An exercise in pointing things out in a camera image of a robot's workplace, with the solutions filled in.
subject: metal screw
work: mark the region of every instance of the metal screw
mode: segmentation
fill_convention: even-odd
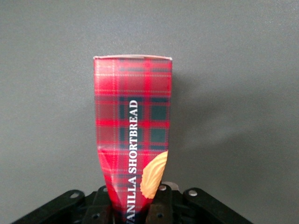
[[[189,190],[189,195],[195,197],[197,196],[197,192],[195,190]]]
[[[167,188],[167,187],[166,187],[165,185],[160,185],[160,186],[159,186],[159,190],[166,190],[166,188]]]

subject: screw hole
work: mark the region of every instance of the screw hole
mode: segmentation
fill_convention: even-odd
[[[162,218],[164,216],[164,214],[163,213],[158,213],[157,216],[158,216],[158,218]]]
[[[76,197],[78,197],[79,196],[79,193],[78,192],[75,192],[75,193],[73,193],[71,196],[70,196],[70,198],[76,198]]]
[[[93,214],[93,219],[97,219],[97,218],[99,218],[100,217],[100,214],[99,213],[97,213],[97,214]]]

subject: red tartan box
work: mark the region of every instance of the red tartan box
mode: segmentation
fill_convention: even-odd
[[[168,153],[172,59],[94,57],[97,148],[118,223],[144,223]]]

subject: gray wall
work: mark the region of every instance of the gray wall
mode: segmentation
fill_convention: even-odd
[[[297,223],[298,22],[295,0],[1,0],[0,223],[104,185],[93,56],[110,54],[173,57],[164,180]]]

